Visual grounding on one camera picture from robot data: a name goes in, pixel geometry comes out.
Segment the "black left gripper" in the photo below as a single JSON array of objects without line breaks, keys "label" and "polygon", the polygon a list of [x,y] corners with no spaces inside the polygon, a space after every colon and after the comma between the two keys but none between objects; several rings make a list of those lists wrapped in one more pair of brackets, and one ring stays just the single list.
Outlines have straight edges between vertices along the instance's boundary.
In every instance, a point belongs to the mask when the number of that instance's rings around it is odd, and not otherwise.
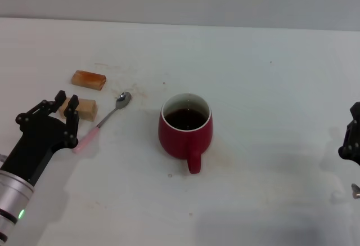
[{"label": "black left gripper", "polygon": [[20,113],[15,121],[20,125],[22,136],[1,166],[1,170],[20,177],[34,186],[45,170],[53,154],[65,147],[75,148],[79,100],[73,95],[64,110],[66,122],[51,113],[58,111],[66,100],[66,93],[60,90],[54,100],[42,100],[25,113]]}]

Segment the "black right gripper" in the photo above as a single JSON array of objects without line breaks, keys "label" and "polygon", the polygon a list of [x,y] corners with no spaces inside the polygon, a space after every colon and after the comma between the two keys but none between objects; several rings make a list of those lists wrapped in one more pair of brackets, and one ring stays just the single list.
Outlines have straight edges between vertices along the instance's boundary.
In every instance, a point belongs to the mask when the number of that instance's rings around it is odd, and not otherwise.
[{"label": "black right gripper", "polygon": [[351,108],[352,121],[347,125],[343,145],[339,147],[339,156],[350,156],[351,160],[359,164],[359,102]]}]

